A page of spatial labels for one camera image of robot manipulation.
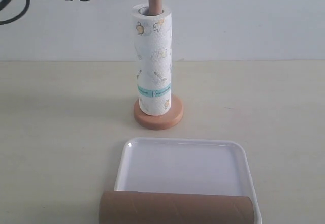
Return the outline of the wooden paper towel holder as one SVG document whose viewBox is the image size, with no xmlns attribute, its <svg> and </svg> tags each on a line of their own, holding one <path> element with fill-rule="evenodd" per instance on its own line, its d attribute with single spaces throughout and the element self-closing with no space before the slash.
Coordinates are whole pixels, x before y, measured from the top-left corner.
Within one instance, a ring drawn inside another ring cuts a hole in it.
<svg viewBox="0 0 325 224">
<path fill-rule="evenodd" d="M 148 0 L 148 15 L 156 16 L 163 12 L 163 0 Z M 171 83 L 171 107 L 169 111 L 161 116 L 150 116 L 140 109 L 139 99 L 134 104 L 134 118 L 143 127 L 150 130 L 169 129 L 180 122 L 183 116 L 183 104 L 181 100 L 172 94 Z"/>
</svg>

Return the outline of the white plastic tray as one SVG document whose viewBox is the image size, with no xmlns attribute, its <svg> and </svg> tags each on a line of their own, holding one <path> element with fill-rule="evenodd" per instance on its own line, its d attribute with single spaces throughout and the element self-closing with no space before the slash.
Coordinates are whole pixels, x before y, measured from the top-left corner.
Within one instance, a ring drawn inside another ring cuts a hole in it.
<svg viewBox="0 0 325 224">
<path fill-rule="evenodd" d="M 262 223 L 245 150 L 236 142 L 132 138 L 126 142 L 116 191 L 248 196 Z"/>
</svg>

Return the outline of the brown cardboard tube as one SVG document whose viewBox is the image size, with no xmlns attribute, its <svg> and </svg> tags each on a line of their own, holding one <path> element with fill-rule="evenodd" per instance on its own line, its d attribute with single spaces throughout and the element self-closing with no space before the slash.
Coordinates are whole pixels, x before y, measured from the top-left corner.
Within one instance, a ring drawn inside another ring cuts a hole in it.
<svg viewBox="0 0 325 224">
<path fill-rule="evenodd" d="M 246 196 L 106 191 L 99 223 L 254 223 Z"/>
</svg>

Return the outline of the printed white paper towel roll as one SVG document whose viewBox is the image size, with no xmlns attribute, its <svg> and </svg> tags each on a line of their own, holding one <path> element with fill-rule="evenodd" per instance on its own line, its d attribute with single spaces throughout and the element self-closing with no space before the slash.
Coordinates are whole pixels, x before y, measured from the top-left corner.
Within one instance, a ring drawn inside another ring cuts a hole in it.
<svg viewBox="0 0 325 224">
<path fill-rule="evenodd" d="M 142 112 L 161 116 L 171 107 L 172 13 L 167 7 L 156 16 L 148 11 L 147 4 L 132 8 L 138 99 Z"/>
</svg>

